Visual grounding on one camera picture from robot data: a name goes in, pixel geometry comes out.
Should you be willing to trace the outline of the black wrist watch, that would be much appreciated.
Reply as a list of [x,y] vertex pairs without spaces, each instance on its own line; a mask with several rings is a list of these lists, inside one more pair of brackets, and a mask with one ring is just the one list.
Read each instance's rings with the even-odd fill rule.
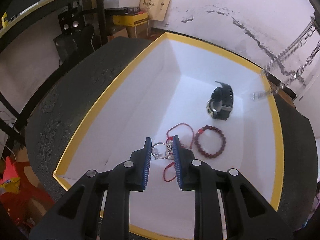
[[216,87],[207,102],[207,112],[213,119],[227,120],[233,110],[234,95],[230,85],[216,81]]

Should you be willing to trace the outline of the brown paper bag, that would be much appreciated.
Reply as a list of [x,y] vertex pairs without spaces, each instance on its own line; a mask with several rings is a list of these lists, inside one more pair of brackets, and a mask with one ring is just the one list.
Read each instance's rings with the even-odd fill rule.
[[164,21],[171,0],[140,0],[139,8],[153,21]]

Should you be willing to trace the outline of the yellow white open box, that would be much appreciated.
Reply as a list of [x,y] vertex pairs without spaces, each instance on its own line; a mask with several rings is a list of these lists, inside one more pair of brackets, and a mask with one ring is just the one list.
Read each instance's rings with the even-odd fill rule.
[[[207,102],[216,81],[231,86],[233,110],[227,120],[213,119]],[[53,173],[64,188],[88,170],[104,172],[129,159],[151,138],[163,152],[168,136],[190,145],[194,133],[212,125],[199,138],[212,168],[239,170],[277,209],[284,177],[284,146],[274,97],[255,99],[269,90],[260,68],[193,38],[165,33],[144,49],[104,90],[69,141]]]

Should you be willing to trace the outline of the dark round textured mat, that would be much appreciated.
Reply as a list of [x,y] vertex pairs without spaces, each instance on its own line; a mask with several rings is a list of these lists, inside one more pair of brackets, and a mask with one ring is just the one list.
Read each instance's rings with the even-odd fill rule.
[[[31,167],[54,200],[63,187],[53,172],[85,114],[116,76],[150,41],[119,37],[80,60],[73,55],[37,92],[39,103],[26,128]],[[317,187],[317,150],[310,121],[281,96],[274,97],[284,136],[284,184],[278,212],[298,230],[311,212]]]

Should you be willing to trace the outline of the yellow cardboard box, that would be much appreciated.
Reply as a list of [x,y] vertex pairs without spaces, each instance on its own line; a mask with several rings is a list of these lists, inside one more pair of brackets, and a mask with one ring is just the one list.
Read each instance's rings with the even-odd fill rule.
[[113,23],[115,25],[123,25],[126,27],[134,27],[148,20],[148,13],[142,12],[135,15],[113,15]]

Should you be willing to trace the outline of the red toy on floor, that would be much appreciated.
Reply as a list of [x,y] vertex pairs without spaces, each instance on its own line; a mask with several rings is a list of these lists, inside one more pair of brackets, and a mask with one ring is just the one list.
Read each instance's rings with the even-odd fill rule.
[[1,204],[16,226],[31,225],[27,222],[27,208],[31,199],[54,204],[46,191],[35,187],[28,180],[24,168],[29,165],[28,161],[16,162],[10,157],[5,159],[5,169],[1,178]]

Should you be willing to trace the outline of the black speaker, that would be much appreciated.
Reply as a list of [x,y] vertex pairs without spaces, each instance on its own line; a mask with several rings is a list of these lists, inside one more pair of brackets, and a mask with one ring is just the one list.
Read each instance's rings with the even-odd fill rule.
[[76,8],[58,14],[58,20],[60,29],[64,35],[81,31],[85,27],[82,12],[78,11]]

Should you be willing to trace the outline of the black desk with shelf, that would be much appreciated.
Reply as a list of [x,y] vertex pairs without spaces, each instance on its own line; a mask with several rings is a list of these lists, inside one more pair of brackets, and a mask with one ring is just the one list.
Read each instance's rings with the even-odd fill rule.
[[[78,0],[41,0],[37,5],[27,10],[27,12],[21,14],[14,19],[9,25],[1,29],[1,51],[7,46],[25,29],[31,25],[51,14],[52,12],[61,9],[62,7],[69,6],[71,3]],[[98,24],[100,31],[101,43],[105,45],[107,43],[107,31],[106,31],[106,19],[104,0],[96,0],[97,8],[93,10],[98,16]],[[15,124],[17,128],[10,127],[4,120],[1,120],[1,130],[8,135],[9,145],[5,145],[7,149],[11,150],[14,143],[17,142],[22,146],[25,146],[25,137],[20,134],[23,127],[27,126],[27,119],[33,111],[29,107],[26,111],[18,113],[16,109],[8,102],[8,100],[1,95],[1,103],[7,110],[16,118]]]

